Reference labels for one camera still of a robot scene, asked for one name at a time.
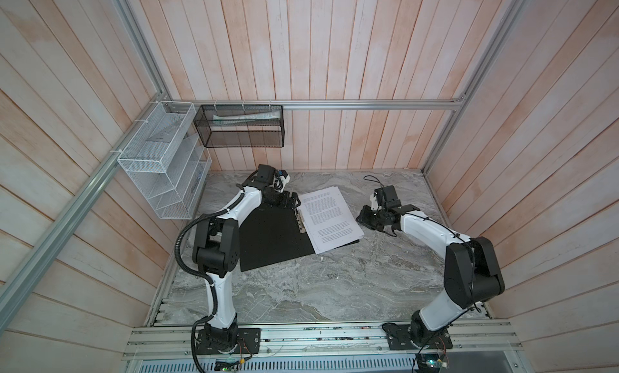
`white tube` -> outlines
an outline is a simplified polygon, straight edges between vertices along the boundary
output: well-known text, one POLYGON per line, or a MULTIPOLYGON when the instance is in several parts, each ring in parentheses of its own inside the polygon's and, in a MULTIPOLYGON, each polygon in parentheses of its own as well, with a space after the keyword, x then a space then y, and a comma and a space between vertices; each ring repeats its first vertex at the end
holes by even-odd
MULTIPOLYGON (((218 218, 223 220, 233 218, 238 221, 238 226, 241 226, 247 216, 250 215, 251 211, 260 206, 260 203, 262 203, 262 192, 250 186, 245 186, 244 190, 245 196, 241 202, 239 202, 238 205, 232 208, 228 213, 222 214, 218 218)), ((236 200, 236 197, 226 204, 224 208, 228 208, 234 200, 236 200)))
MULTIPOLYGON (((460 239, 454 238, 452 232, 427 218, 428 216, 422 211, 408 212, 400 218, 400 229, 414 239, 428 245, 430 249, 445 259, 445 248, 453 242, 460 242, 460 239)), ((460 238, 464 241, 470 240, 470 236, 465 234, 460 234, 460 238)))
MULTIPOLYGON (((214 273, 209 273, 208 275, 213 279, 215 291, 217 292, 217 313, 215 317, 209 321, 209 324, 219 329, 225 329, 230 327, 236 316, 236 310, 232 303, 232 272, 228 272, 223 278, 220 278, 214 273)), ((206 279, 204 282, 207 286, 208 302, 212 312, 213 297, 211 295, 211 288, 206 279)))
POLYGON ((428 306, 421 309, 419 317, 428 330, 437 331, 451 323, 451 321, 458 318, 458 315, 465 311, 465 309, 454 303, 447 295, 445 289, 443 289, 428 306))

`mounting plate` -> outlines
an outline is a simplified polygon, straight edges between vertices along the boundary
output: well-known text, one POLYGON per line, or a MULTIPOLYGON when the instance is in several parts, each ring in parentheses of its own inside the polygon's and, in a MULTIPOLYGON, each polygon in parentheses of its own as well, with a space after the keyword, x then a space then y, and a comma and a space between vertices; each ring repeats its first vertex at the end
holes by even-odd
MULTIPOLYGON (((243 346, 242 354, 258 354, 260 351, 260 328, 254 327, 250 329, 238 329, 238 341, 243 346)), ((239 353, 238 345, 235 346, 234 349, 229 351, 228 353, 221 353, 215 346, 211 346, 211 343, 205 339, 205 331, 200 330, 197 333, 197 341, 196 341, 196 354, 238 354, 239 353)))
MULTIPOLYGON (((389 344, 389 350, 416 350, 419 349, 420 346, 423 345, 415 345, 411 340, 410 340, 410 325, 391 325, 392 326, 392 334, 396 335, 396 337, 391 337, 390 335, 386 335, 385 337, 387 338, 387 344, 389 344)), ((445 343, 445 348, 446 349, 451 349, 453 348, 453 344, 451 342, 451 337, 449 336, 449 333, 447 332, 447 330, 443 330, 441 332, 441 334, 438 334, 436 336, 434 336, 433 338, 430 338, 429 342, 428 342, 428 346, 430 349, 443 349, 443 344, 441 342, 441 340, 443 340, 443 342, 445 343)))

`vent grille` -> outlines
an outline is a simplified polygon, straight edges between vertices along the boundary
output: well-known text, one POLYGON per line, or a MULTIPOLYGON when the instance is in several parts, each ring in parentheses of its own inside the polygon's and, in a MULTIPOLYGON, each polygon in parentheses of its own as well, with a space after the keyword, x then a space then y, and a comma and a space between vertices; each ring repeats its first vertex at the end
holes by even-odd
MULTIPOLYGON (((318 356, 252 358, 241 365, 242 372, 410 372, 414 354, 388 356, 318 356)), ((215 359, 201 359, 206 372, 214 372, 215 359)), ((191 359, 144 361, 139 373, 197 372, 191 359)))

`black mesh basket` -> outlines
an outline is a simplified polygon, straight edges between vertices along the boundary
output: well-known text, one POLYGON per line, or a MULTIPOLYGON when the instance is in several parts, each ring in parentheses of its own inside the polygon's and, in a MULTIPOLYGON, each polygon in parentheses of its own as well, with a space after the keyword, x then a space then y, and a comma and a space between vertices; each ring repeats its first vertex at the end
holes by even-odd
POLYGON ((283 147, 283 107, 203 104, 194 125, 205 147, 283 147))

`red wire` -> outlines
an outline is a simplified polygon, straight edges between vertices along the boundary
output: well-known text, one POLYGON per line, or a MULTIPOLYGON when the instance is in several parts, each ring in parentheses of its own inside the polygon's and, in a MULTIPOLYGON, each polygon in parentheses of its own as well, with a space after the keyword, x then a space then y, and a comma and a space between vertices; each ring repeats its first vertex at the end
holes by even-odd
POLYGON ((443 353, 445 354, 445 358, 447 358, 447 365, 449 365, 449 356, 447 356, 447 347, 445 346, 445 341, 443 341, 443 338, 441 337, 438 337, 438 339, 440 339, 443 344, 443 353))
POLYGON ((243 339, 243 346, 245 346, 245 350, 247 350, 247 353, 249 353, 250 355, 252 355, 252 354, 251 354, 251 352, 250 352, 250 350, 249 350, 249 349, 248 349, 248 347, 247 347, 247 343, 245 342, 245 339, 243 339))

